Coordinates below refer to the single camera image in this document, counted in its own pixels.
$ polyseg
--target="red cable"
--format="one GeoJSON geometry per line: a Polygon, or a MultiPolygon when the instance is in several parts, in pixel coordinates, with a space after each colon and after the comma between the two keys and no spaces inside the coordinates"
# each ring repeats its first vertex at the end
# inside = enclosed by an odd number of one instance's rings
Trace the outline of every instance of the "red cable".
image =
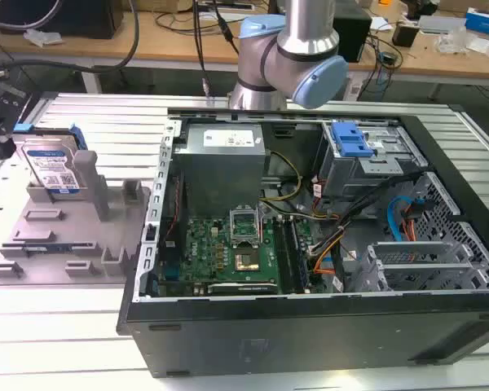
{"type": "Polygon", "coordinates": [[[174,211],[174,219],[172,220],[172,224],[170,224],[169,230],[166,232],[166,235],[163,237],[162,243],[166,241],[166,238],[169,237],[170,232],[174,229],[174,226],[176,222],[178,221],[178,215],[179,215],[179,178],[178,182],[176,183],[176,194],[175,194],[175,199],[174,199],[176,209],[174,211]]]}

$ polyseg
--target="wooden desk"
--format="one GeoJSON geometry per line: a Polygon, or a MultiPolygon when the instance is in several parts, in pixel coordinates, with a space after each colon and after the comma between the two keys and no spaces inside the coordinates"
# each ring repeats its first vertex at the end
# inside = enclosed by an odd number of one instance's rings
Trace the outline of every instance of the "wooden desk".
{"type": "MultiPolygon", "coordinates": [[[[399,19],[399,2],[391,7],[372,6],[372,12],[384,16],[389,22],[399,19]]],[[[186,20],[185,14],[178,19],[186,20]]],[[[161,22],[170,22],[170,16],[161,22]]],[[[192,22],[174,23],[177,29],[192,27],[192,22]]],[[[238,35],[239,23],[231,24],[234,35],[238,35]]],[[[390,41],[393,30],[378,35],[390,41]]],[[[64,37],[65,43],[39,49],[21,36],[0,34],[0,42],[16,58],[55,59],[85,66],[113,65],[123,58],[130,49],[134,37],[134,20],[130,13],[116,36],[111,40],[90,40],[81,37],[64,37]]],[[[489,59],[480,53],[470,51],[467,55],[443,55],[434,50],[435,36],[419,33],[412,48],[402,48],[404,62],[394,75],[394,80],[424,81],[446,84],[467,84],[489,86],[489,59]]],[[[203,51],[206,67],[214,71],[237,70],[237,56],[221,35],[203,37],[203,51]]],[[[346,100],[356,100],[359,90],[375,65],[375,55],[366,47],[358,64],[350,64],[350,82],[346,88],[346,100]]],[[[149,12],[140,13],[140,41],[135,57],[129,66],[141,68],[181,68],[199,69],[196,47],[192,36],[185,36],[157,27],[154,16],[149,12]]],[[[86,89],[91,93],[101,92],[95,75],[83,74],[86,89]]]]}

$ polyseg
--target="sticker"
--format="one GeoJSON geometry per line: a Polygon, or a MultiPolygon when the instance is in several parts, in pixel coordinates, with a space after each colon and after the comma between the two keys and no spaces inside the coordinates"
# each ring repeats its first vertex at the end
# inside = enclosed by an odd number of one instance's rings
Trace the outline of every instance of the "sticker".
{"type": "Polygon", "coordinates": [[[338,279],[336,275],[333,276],[332,284],[339,292],[342,292],[342,289],[344,289],[344,284],[342,284],[341,280],[338,279]]]}
{"type": "Polygon", "coordinates": [[[344,262],[346,261],[356,261],[357,260],[357,252],[355,250],[351,250],[346,253],[346,256],[342,258],[344,262]]]}
{"type": "Polygon", "coordinates": [[[323,197],[323,187],[320,186],[318,183],[314,183],[313,185],[313,195],[317,198],[323,197]]]}
{"type": "Polygon", "coordinates": [[[25,249],[25,251],[28,251],[28,252],[37,252],[37,253],[44,253],[47,251],[47,248],[45,248],[45,247],[26,247],[24,249],[25,249]]]}
{"type": "Polygon", "coordinates": [[[385,149],[384,144],[381,143],[380,141],[368,141],[367,145],[371,149],[385,149]]]}
{"type": "Polygon", "coordinates": [[[203,136],[205,147],[253,147],[252,130],[206,130],[203,136]]]}
{"type": "Polygon", "coordinates": [[[63,151],[27,151],[29,161],[42,185],[51,193],[78,193],[74,172],[67,168],[63,151]]]}

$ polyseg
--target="yellow wire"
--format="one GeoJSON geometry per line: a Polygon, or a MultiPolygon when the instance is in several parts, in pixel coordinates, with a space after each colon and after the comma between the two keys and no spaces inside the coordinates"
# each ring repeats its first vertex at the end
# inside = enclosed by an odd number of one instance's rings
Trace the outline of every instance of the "yellow wire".
{"type": "Polygon", "coordinates": [[[339,242],[339,240],[342,239],[344,235],[340,235],[338,238],[336,238],[324,251],[322,254],[320,254],[319,259],[317,259],[317,262],[315,263],[315,268],[313,269],[314,272],[318,272],[320,268],[320,264],[323,262],[324,257],[326,256],[327,253],[330,252],[330,250],[333,248],[335,244],[339,242]]]}
{"type": "Polygon", "coordinates": [[[278,157],[280,157],[282,160],[284,160],[284,162],[286,164],[288,164],[292,168],[293,171],[295,171],[295,174],[297,175],[297,187],[295,187],[295,190],[292,191],[288,195],[280,195],[278,197],[260,198],[260,201],[286,201],[286,200],[289,200],[292,197],[296,196],[299,193],[299,191],[301,190],[301,187],[302,187],[301,175],[299,174],[299,171],[297,170],[295,165],[285,155],[283,155],[282,153],[279,153],[277,151],[271,151],[271,153],[273,155],[277,155],[278,157]]]}

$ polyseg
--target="plastic bag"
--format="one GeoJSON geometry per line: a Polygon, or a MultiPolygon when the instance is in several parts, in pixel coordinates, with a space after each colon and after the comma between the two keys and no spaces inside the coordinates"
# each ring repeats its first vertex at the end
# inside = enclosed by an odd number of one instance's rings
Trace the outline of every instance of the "plastic bag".
{"type": "Polygon", "coordinates": [[[440,53],[467,53],[466,46],[472,39],[473,34],[468,33],[465,27],[459,27],[439,36],[434,41],[434,48],[440,53]]]}

